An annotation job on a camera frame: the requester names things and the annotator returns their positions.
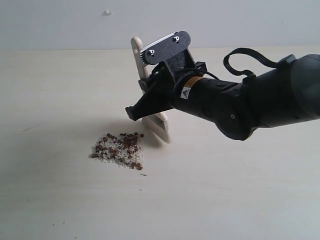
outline table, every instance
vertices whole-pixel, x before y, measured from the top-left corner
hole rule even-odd
[[[227,81],[233,48],[191,49]],[[255,47],[273,61],[320,46]],[[269,69],[232,56],[237,69]],[[170,110],[172,143],[131,121],[131,50],[0,53],[1,240],[317,240],[320,122],[246,141]],[[142,171],[88,158],[99,136],[144,132]]]

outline screw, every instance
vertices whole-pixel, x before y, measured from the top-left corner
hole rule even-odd
[[[150,54],[151,56],[155,54],[155,50],[153,50],[153,49],[150,49],[148,52],[149,52],[149,54]]]

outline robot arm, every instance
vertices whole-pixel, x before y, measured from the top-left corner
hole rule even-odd
[[[215,123],[230,139],[244,141],[258,128],[320,118],[320,55],[289,55],[273,62],[252,49],[237,48],[223,60],[229,72],[246,76],[237,83],[220,80],[204,62],[194,62],[190,42],[189,34],[180,31],[141,50],[141,60],[156,67],[149,78],[139,80],[145,94],[126,108],[130,119],[177,109]],[[229,64],[234,54],[249,55],[273,69],[259,76],[237,71]]]

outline white wall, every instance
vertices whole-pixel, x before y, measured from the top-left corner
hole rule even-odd
[[[318,45],[319,8],[319,0],[0,0],[0,50],[122,49],[133,36],[149,43],[180,30],[192,47]]]

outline orange label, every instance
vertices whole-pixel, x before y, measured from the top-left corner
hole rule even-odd
[[[201,76],[194,76],[192,78],[190,78],[185,84],[184,86],[187,87],[187,88],[192,88],[193,85],[195,85],[195,83],[197,81],[199,81],[200,79],[202,79]]]

